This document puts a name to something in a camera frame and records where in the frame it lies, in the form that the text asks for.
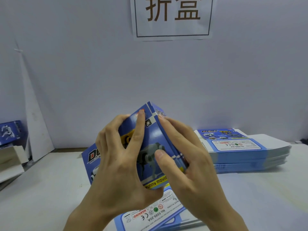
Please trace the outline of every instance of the hand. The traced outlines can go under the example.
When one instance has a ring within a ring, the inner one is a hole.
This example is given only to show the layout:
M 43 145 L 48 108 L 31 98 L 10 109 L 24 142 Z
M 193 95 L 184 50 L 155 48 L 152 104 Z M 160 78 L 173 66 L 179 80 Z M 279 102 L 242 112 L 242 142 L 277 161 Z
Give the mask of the hand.
M 129 145 L 124 149 L 121 144 L 118 129 L 128 117 L 129 115 L 116 116 L 97 136 L 95 143 L 101 154 L 101 162 L 88 193 L 67 222 L 72 230 L 73 226 L 69 224 L 75 224 L 74 231 L 101 231 L 117 215 L 144 209 L 163 196 L 163 188 L 146 189 L 137 174 L 137 156 L 145 128 L 143 110 L 138 113 Z
M 155 152 L 156 161 L 180 202 L 210 230 L 248 230 L 227 201 L 212 159 L 193 129 L 169 117 L 159 115 L 159 119 L 171 142 L 189 163 L 183 174 L 168 154 L 162 150 Z

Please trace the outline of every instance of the ce mark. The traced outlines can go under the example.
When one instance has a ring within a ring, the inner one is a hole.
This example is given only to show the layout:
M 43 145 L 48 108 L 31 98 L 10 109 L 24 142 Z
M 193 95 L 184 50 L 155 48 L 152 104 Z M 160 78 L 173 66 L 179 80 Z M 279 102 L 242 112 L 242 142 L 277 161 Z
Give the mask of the ce mark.
M 145 215 L 147 215 L 147 218 L 149 217 L 149 215 L 147 213 L 145 213 Z M 144 216 L 141 216 L 142 217 L 142 220 L 144 221 Z

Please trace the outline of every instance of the left hand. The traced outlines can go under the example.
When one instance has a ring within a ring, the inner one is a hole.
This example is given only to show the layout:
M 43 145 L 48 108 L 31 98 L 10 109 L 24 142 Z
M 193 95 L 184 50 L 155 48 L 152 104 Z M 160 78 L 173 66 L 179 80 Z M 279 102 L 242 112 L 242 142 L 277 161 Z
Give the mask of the left hand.
M 98 172 L 88 193 L 70 216 L 71 220 L 80 222 L 90 220 L 83 230 L 102 230 L 117 215 L 144 209 L 163 196 L 163 187 L 146 189 L 137 174 L 137 156 L 144 137 L 143 110 L 138 113 L 128 147 L 125 149 L 121 144 L 118 129 L 128 117 L 116 116 L 97 136 L 95 143 L 101 155 Z

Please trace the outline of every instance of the right hand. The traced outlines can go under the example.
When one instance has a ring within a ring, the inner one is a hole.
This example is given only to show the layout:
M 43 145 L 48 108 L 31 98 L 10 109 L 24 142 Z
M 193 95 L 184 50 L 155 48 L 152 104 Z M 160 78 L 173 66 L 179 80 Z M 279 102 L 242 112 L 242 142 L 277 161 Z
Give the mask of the right hand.
M 156 161 L 180 202 L 210 230 L 248 230 L 227 201 L 210 154 L 193 129 L 169 117 L 159 115 L 159 120 L 173 145 L 189 163 L 183 174 L 166 152 L 155 152 Z

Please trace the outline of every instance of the fingernail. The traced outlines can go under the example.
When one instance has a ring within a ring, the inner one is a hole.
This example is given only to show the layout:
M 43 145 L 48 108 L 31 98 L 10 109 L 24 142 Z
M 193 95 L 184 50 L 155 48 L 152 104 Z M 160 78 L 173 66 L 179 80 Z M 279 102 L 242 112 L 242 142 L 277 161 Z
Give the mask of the fingernail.
M 156 152 L 155 152 L 155 158 L 156 159 L 160 159 L 163 155 L 164 155 L 163 150 L 156 150 Z

